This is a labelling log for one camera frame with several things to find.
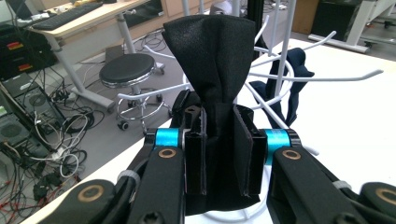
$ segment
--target black equipment box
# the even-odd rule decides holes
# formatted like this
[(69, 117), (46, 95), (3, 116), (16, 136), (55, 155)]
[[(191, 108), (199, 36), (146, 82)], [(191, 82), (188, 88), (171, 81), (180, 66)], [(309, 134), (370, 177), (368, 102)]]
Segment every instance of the black equipment box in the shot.
[(360, 4), (361, 0), (319, 1), (311, 34), (327, 36), (336, 31), (333, 39), (347, 41)]
[(56, 62), (43, 35), (12, 25), (0, 25), (0, 80), (34, 72)]
[(33, 123), (35, 119), (42, 121), (37, 124), (40, 131), (49, 134), (54, 131), (53, 128), (62, 127), (64, 115), (29, 75), (20, 74), (2, 81), (2, 84)]
[(0, 149), (14, 148), (16, 152), (8, 149), (11, 153), (7, 155), (23, 168), (37, 163), (29, 157), (45, 158), (50, 153), (48, 146), (31, 132), (33, 128), (29, 118), (0, 90)]

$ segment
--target black stool seat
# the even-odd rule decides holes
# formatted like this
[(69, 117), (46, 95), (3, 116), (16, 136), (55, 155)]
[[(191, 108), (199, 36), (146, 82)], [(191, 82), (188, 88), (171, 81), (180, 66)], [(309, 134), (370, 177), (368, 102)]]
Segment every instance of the black stool seat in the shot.
[(124, 54), (107, 63), (99, 77), (110, 88), (125, 87), (146, 80), (154, 68), (155, 60), (147, 54)]

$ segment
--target power strip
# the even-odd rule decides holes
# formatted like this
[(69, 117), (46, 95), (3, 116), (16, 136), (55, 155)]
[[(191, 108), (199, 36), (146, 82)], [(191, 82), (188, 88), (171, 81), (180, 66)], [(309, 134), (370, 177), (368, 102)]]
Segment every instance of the power strip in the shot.
[(76, 101), (76, 98), (77, 98), (76, 94), (73, 93), (73, 92), (70, 92), (70, 93), (69, 93), (67, 96), (65, 96), (65, 97), (67, 97), (65, 100), (64, 100), (63, 97), (52, 98), (52, 102), (53, 102), (53, 103), (64, 103), (64, 102), (66, 102), (66, 103), (73, 103), (73, 102)]
[(65, 151), (66, 149), (64, 147), (59, 147), (56, 152), (52, 153), (52, 158), (54, 160), (59, 160), (62, 156), (65, 156), (63, 155)]

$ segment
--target table leg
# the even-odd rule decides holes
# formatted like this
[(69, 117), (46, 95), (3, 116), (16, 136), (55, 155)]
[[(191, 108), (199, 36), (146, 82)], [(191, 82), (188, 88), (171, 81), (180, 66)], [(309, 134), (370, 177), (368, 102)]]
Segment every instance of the table leg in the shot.
[(189, 1), (188, 0), (181, 0), (181, 3), (183, 4), (184, 16), (190, 16)]
[[(125, 40), (125, 45), (126, 48), (128, 49), (128, 52), (136, 53), (136, 50), (134, 49), (134, 42), (131, 38), (131, 33), (128, 29), (128, 24), (126, 23), (125, 18), (123, 17), (123, 14), (118, 14), (117, 15), (117, 22), (120, 27), (120, 32), (122, 37)], [(165, 65), (163, 63), (156, 63), (157, 68), (163, 73), (163, 69), (165, 68)]]
[[(361, 38), (361, 33), (363, 32), (366, 23), (369, 21), (371, 12), (373, 10), (373, 7), (375, 7), (375, 4), (376, 4), (375, 1), (365, 0), (361, 2), (358, 14), (353, 22), (353, 25), (350, 29), (350, 33), (346, 41), (331, 39), (326, 43), (329, 45), (336, 46), (338, 48), (349, 49), (360, 53), (366, 53), (369, 48), (364, 46), (359, 46), (358, 41)], [(320, 41), (324, 38), (325, 38), (324, 36), (319, 36), (319, 35), (310, 35), (308, 37), (308, 39), (315, 41)]]
[(67, 74), (70, 76), (70, 78), (73, 81), (73, 84), (75, 85), (75, 88), (72, 89), (72, 92), (74, 92), (76, 95), (82, 96), (98, 105), (105, 107), (107, 111), (111, 111), (111, 109), (115, 105), (114, 101), (109, 100), (106, 97), (101, 96), (95, 92), (86, 90), (81, 80), (79, 79), (78, 75), (76, 74), (76, 71), (74, 70), (73, 66), (69, 63), (69, 61), (67, 61), (66, 57), (62, 53), (62, 48), (59, 46), (58, 41), (56, 41), (56, 39), (53, 36), (46, 35), (46, 38), (49, 41), (49, 44), (51, 45), (51, 49), (53, 53), (61, 62), (62, 66), (64, 67), (64, 70), (66, 70)]
[(241, 3), (239, 0), (233, 0), (232, 1), (232, 6), (233, 6), (233, 16), (239, 17), (239, 14), (241, 12)]

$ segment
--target computer monitor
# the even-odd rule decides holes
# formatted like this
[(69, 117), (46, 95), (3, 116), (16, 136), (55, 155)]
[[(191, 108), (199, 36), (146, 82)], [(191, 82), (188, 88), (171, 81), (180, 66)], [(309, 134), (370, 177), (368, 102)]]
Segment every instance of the computer monitor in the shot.
[(31, 0), (7, 0), (18, 19), (30, 20), (38, 13)]

